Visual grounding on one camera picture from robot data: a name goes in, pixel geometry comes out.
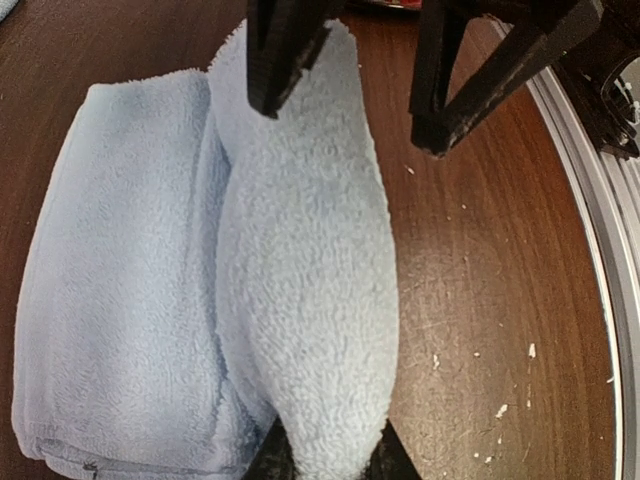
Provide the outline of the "light blue towel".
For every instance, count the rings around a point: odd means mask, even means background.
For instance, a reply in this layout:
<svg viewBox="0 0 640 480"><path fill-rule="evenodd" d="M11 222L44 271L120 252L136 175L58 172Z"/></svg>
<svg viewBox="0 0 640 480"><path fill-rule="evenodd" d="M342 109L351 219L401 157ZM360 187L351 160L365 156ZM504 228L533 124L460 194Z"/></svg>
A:
<svg viewBox="0 0 640 480"><path fill-rule="evenodd" d="M239 479L275 420L302 479L358 479L399 305L356 42L332 21L277 119L246 26L207 71L95 84L19 294L12 427L73 479Z"/></svg>
<svg viewBox="0 0 640 480"><path fill-rule="evenodd" d="M19 0L0 0L0 22L15 8Z"/></svg>

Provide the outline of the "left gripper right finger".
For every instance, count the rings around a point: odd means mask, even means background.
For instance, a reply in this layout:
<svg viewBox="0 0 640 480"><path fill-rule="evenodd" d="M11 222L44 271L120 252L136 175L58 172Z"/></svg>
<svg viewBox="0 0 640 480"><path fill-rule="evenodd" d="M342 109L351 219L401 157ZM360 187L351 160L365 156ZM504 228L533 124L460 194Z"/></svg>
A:
<svg viewBox="0 0 640 480"><path fill-rule="evenodd" d="M418 480L418 472L393 425L387 422L371 455L367 478L372 480Z"/></svg>

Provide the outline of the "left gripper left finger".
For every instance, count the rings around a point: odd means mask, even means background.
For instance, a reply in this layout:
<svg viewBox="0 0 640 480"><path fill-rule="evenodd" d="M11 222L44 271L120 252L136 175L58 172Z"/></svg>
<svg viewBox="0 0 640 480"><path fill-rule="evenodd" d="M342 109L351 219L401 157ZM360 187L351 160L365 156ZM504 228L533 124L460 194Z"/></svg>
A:
<svg viewBox="0 0 640 480"><path fill-rule="evenodd" d="M281 420L276 419L247 469L244 480L295 480L296 476L286 430Z"/></svg>

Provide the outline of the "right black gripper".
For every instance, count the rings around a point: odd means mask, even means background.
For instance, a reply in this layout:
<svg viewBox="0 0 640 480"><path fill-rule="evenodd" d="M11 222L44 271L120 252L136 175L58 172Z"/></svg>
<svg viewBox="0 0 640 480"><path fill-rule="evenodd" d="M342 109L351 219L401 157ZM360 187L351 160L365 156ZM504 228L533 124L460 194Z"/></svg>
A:
<svg viewBox="0 0 640 480"><path fill-rule="evenodd" d="M450 97L465 30L480 17L494 17L512 28ZM603 5L592 0L423 2L409 105L413 145L445 155L511 93L560 57L553 71L595 149L625 160L638 158L635 0Z"/></svg>

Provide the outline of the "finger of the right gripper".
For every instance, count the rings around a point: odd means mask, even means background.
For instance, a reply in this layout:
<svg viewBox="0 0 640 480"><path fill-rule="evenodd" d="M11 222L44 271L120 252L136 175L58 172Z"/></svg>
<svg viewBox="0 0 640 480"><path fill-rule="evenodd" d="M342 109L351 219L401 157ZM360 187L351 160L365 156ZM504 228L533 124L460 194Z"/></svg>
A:
<svg viewBox="0 0 640 480"><path fill-rule="evenodd" d="M247 4L247 93L250 106L275 119L310 70L343 1L250 0Z"/></svg>

